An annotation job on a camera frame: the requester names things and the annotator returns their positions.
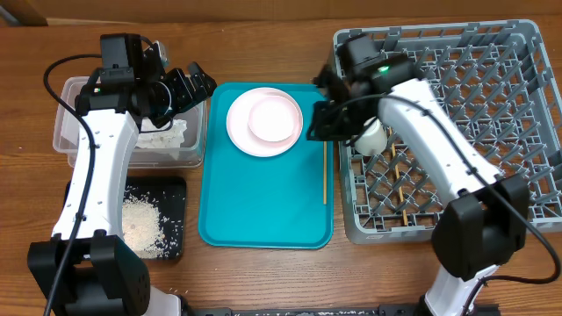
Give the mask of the small pink plate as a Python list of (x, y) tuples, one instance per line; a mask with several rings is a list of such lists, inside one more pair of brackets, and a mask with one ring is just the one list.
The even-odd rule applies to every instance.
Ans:
[(281, 142), (301, 129), (297, 105), (286, 97), (269, 96), (256, 102), (249, 111), (249, 130), (260, 140)]

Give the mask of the cream cup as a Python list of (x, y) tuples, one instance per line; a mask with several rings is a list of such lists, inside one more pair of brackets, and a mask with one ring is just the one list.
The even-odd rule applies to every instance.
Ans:
[(369, 119), (364, 126), (366, 130), (355, 143), (355, 150), (364, 156), (381, 154), (387, 146), (385, 128), (378, 118)]

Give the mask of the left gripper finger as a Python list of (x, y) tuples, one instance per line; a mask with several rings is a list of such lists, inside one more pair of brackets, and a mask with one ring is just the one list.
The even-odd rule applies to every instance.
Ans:
[(190, 78), (185, 75), (182, 69), (176, 68), (175, 71), (177, 111), (186, 112), (197, 104), (194, 96), (195, 90), (193, 89)]
[(188, 65), (191, 84), (194, 88), (193, 100), (197, 103), (205, 101), (213, 95), (217, 88), (216, 81), (211, 78), (196, 62)]

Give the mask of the white napkin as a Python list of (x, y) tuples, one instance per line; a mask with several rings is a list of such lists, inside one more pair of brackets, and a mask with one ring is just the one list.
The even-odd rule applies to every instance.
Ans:
[(139, 134), (136, 142), (138, 148), (178, 148), (184, 143), (187, 122), (183, 119), (174, 119), (172, 126), (166, 125), (157, 129), (148, 118), (145, 118), (142, 121), (141, 130), (142, 133)]

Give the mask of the grey dish rack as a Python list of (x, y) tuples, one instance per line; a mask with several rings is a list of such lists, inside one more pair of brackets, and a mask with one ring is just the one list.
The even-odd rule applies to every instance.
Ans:
[[(529, 220), (561, 228), (561, 95), (530, 20), (373, 27), (380, 54), (406, 54), (459, 131), (504, 176), (530, 187)], [(400, 136), (364, 156), (340, 146), (345, 233), (356, 244), (427, 241), (442, 213), (436, 189)]]

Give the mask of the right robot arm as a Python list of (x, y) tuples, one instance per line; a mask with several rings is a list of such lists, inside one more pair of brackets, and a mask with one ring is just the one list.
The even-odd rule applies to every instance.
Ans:
[(483, 283), (525, 244), (527, 184), (502, 177), (473, 148), (406, 54), (384, 58), (365, 34), (346, 39), (337, 53), (342, 74), (324, 68), (314, 81), (327, 97), (313, 107), (307, 138), (375, 155), (384, 149), (384, 126), (400, 136), (444, 208), (431, 235), (441, 267), (417, 311), (470, 313)]

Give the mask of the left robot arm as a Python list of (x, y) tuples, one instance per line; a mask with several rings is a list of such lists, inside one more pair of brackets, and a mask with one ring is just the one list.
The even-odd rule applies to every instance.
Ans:
[(217, 84), (194, 62), (168, 68), (161, 44), (139, 34), (103, 35), (98, 58), (66, 105), (79, 125), (74, 171), (51, 238), (29, 247), (28, 269), (48, 315), (189, 315), (187, 300), (155, 288), (125, 244), (122, 204), (143, 120), (171, 125)]

